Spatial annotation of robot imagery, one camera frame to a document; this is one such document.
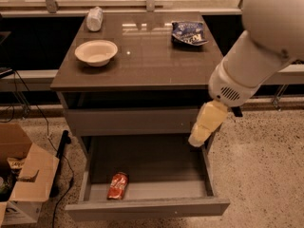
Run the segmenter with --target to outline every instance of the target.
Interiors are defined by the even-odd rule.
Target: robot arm
[[[270,76],[304,59],[304,0],[246,0],[245,31],[209,81],[213,102],[205,104],[189,142],[201,146],[225,120],[228,107],[243,105]]]

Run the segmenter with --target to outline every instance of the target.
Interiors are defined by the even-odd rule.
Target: floor
[[[304,99],[283,98],[276,111],[269,99],[251,100],[242,107],[243,117],[232,113],[217,133],[211,150],[214,185],[220,198],[230,200],[221,217],[162,218],[130,221],[74,222],[65,206],[76,203],[86,159],[77,140],[66,146],[66,157],[75,173],[75,184],[59,203],[54,227],[206,227],[206,228],[300,228],[304,223]],[[49,123],[32,107],[26,119],[15,110],[18,122],[30,138],[55,153],[47,135],[58,146],[63,130],[68,130],[59,105],[40,106]],[[2,121],[11,111],[1,111]],[[71,172],[64,162],[60,180],[61,194],[49,199],[37,224],[11,227],[51,227],[55,205],[68,188]]]

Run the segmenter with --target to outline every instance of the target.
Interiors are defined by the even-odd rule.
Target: drawer front
[[[217,198],[114,202],[84,202],[68,205],[66,210],[75,221],[90,221],[221,216],[229,205],[228,199]]]
[[[198,112],[196,108],[67,110],[65,117],[76,136],[189,133]]]

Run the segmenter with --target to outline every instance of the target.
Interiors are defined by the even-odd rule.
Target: white bowl
[[[75,50],[75,55],[80,61],[93,67],[106,65],[116,53],[116,45],[105,40],[85,42]]]

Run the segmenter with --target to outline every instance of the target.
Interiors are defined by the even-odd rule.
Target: cable
[[[20,74],[18,73],[18,71],[17,71],[17,70],[14,70],[14,72],[18,75],[19,79],[21,80],[22,84],[25,86],[25,88],[27,89],[27,91],[30,92],[30,90],[29,90],[27,84],[26,84],[25,81],[21,78],[21,76],[20,76]],[[55,151],[58,151],[58,149],[55,148],[55,146],[54,146],[54,144],[53,144],[53,142],[51,141],[50,136],[49,136],[49,122],[48,122],[48,118],[46,117],[45,113],[40,109],[40,107],[38,106],[38,104],[36,104],[36,107],[37,107],[37,109],[39,110],[39,112],[41,113],[41,115],[44,117],[44,119],[45,119],[46,122],[47,122],[47,139],[48,139],[50,145],[53,147],[53,149],[54,149]],[[72,177],[71,177],[71,179],[70,179],[70,181],[69,181],[68,189],[67,189],[67,190],[65,191],[65,193],[59,198],[59,200],[57,201],[57,203],[56,203],[56,205],[55,205],[54,212],[53,212],[53,219],[52,219],[52,227],[55,227],[56,210],[57,210],[57,207],[58,207],[59,203],[60,203],[60,202],[62,201],[62,199],[66,196],[66,194],[69,192],[69,190],[73,187],[73,184],[74,184],[74,177],[75,177],[74,170],[73,170],[73,168],[71,167],[68,158],[67,158],[65,155],[63,155],[63,157],[66,159],[67,165],[68,165],[68,167],[69,167],[69,169],[70,169],[70,171],[71,171],[71,173],[72,173]]]
[[[11,112],[11,116],[8,120],[5,120],[5,121],[0,121],[1,124],[6,124],[6,123],[9,123],[11,120],[13,120],[14,116],[15,116],[15,107],[13,106],[13,104],[11,104],[8,108],[2,110],[0,112],[0,114],[6,114],[6,112],[12,107],[12,112]]]

